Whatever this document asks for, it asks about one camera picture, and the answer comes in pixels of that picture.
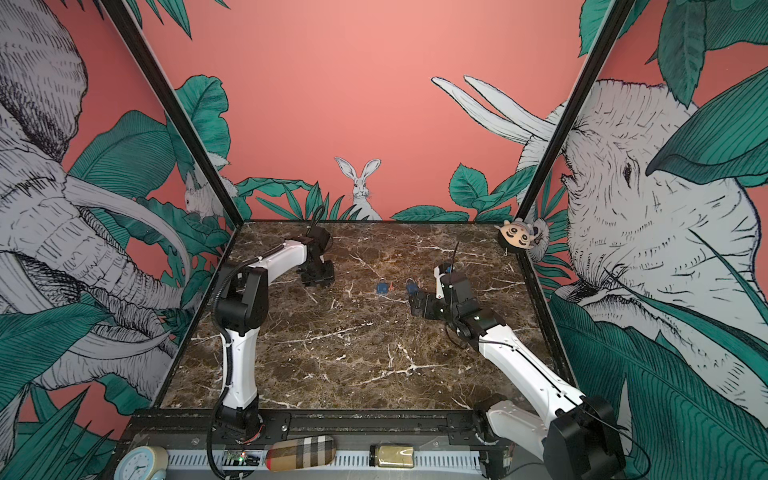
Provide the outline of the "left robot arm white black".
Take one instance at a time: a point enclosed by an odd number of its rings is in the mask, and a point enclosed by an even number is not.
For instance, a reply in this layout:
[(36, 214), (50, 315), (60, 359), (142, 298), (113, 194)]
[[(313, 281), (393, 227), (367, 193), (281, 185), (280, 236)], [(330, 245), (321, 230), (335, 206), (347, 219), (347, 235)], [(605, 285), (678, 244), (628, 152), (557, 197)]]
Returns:
[(264, 421), (258, 409), (255, 349), (269, 313), (269, 286), (295, 271), (306, 287), (326, 287), (334, 281), (334, 266), (324, 258), (331, 234), (318, 225), (325, 207), (317, 207), (302, 235), (283, 240), (263, 255), (227, 263), (216, 284), (212, 321), (223, 345), (223, 384), (213, 409), (213, 425), (240, 444), (257, 440)]

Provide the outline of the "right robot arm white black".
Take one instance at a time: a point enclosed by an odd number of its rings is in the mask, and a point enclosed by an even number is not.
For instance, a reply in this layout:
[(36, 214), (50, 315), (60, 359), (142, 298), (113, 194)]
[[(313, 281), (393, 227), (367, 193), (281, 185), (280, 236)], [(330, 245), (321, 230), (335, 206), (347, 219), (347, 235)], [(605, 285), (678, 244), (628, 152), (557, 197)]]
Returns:
[(440, 265), (436, 290), (406, 284), (414, 316), (438, 320), (495, 365), (532, 406), (498, 400), (477, 414), (484, 443), (507, 440), (538, 458), (553, 479), (611, 479), (626, 467), (611, 405), (585, 396), (552, 371), (517, 337), (506, 320), (483, 306), (469, 279)]

